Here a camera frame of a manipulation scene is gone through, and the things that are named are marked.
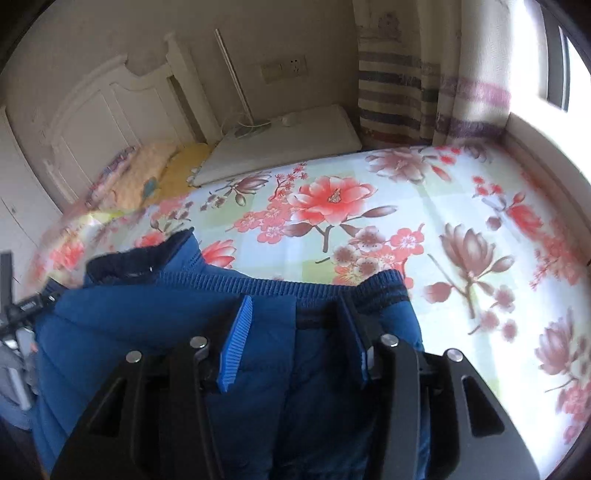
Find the wall socket panel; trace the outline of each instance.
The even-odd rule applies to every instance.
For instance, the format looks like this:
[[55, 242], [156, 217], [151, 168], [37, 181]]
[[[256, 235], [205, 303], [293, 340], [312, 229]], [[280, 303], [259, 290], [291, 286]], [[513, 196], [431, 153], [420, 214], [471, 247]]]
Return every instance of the wall socket panel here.
[[261, 74], [265, 83], [308, 75], [306, 57], [298, 55], [261, 64]]

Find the floral bedsheet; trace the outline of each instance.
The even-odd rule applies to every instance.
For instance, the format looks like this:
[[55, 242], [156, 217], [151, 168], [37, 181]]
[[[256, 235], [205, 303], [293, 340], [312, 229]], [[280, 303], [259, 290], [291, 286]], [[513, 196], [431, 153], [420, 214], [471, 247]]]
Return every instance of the floral bedsheet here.
[[206, 260], [259, 278], [355, 285], [396, 268], [426, 350], [461, 349], [543, 477], [591, 413], [591, 284], [560, 214], [494, 145], [324, 158], [197, 189], [108, 223], [87, 215], [31, 272], [79, 285], [90, 258], [194, 226]]

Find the striped curtain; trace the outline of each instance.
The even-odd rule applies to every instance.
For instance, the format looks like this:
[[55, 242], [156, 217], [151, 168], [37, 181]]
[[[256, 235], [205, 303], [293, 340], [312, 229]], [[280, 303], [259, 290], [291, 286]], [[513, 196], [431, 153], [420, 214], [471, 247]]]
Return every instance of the striped curtain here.
[[498, 137], [515, 1], [353, 0], [364, 145]]

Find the blue jacket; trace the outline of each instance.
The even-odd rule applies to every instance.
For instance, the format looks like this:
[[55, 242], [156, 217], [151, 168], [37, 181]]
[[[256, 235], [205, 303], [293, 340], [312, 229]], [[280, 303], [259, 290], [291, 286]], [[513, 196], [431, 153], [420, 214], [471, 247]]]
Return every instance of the blue jacket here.
[[[252, 326], [236, 382], [207, 396], [225, 477], [361, 479], [378, 391], [353, 380], [335, 301], [350, 292], [361, 313], [422, 350], [400, 274], [381, 272], [357, 287], [258, 280], [207, 265], [192, 231], [174, 237], [90, 262], [85, 286], [65, 291], [37, 320], [33, 435], [46, 470], [127, 352], [167, 352], [249, 294]], [[425, 417], [417, 478], [428, 456]]]

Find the pink magnolia print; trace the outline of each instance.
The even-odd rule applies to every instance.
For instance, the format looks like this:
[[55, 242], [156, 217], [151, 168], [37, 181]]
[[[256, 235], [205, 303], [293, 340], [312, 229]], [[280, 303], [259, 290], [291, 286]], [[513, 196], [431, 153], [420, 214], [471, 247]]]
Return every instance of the pink magnolia print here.
[[573, 310], [551, 322], [540, 335], [540, 346], [534, 351], [540, 369], [563, 382], [545, 393], [560, 390], [556, 413], [570, 416], [570, 425], [563, 433], [566, 444], [574, 441], [591, 415], [591, 349], [586, 336], [574, 338]]
[[366, 168], [381, 177], [393, 181], [409, 181], [421, 184], [431, 171], [439, 178], [450, 182], [447, 169], [457, 162], [457, 156], [466, 153], [472, 158], [486, 160], [486, 151], [480, 145], [463, 147], [401, 147], [380, 150], [365, 157]]
[[228, 198], [234, 194], [234, 201], [236, 204], [244, 207], [246, 205], [246, 195], [254, 195], [258, 190], [264, 187], [271, 178], [271, 172], [260, 171], [257, 173], [251, 173], [250, 175], [236, 181], [236, 179], [230, 179], [226, 182], [223, 187], [218, 188], [214, 192], [210, 192], [206, 202], [201, 205], [200, 210], [204, 212], [209, 208], [220, 208], [222, 207]]
[[412, 288], [414, 280], [407, 275], [406, 264], [409, 257], [424, 252], [423, 226], [416, 231], [401, 228], [389, 239], [373, 225], [358, 229], [331, 257], [337, 274], [333, 284], [355, 286], [377, 272], [396, 269], [404, 277], [406, 288]]
[[469, 317], [475, 319], [477, 315], [473, 288], [478, 287], [492, 297], [492, 303], [487, 310], [479, 314], [478, 324], [468, 335], [479, 330], [483, 332], [500, 330], [503, 338], [512, 341], [517, 335], [517, 324], [514, 320], [508, 319], [502, 325], [499, 314], [513, 312], [515, 308], [513, 291], [505, 285], [494, 287], [484, 278], [509, 270], [515, 263], [515, 257], [506, 255], [495, 260], [496, 245], [490, 244], [481, 233], [475, 233], [471, 228], [465, 232], [462, 225], [452, 227], [448, 223], [445, 226], [445, 233], [439, 238], [448, 260], [457, 268], [460, 282], [454, 282], [435, 257], [428, 254], [446, 281], [439, 281], [425, 287], [426, 300], [429, 303], [442, 303], [450, 297], [452, 291], [456, 291], [465, 299]]

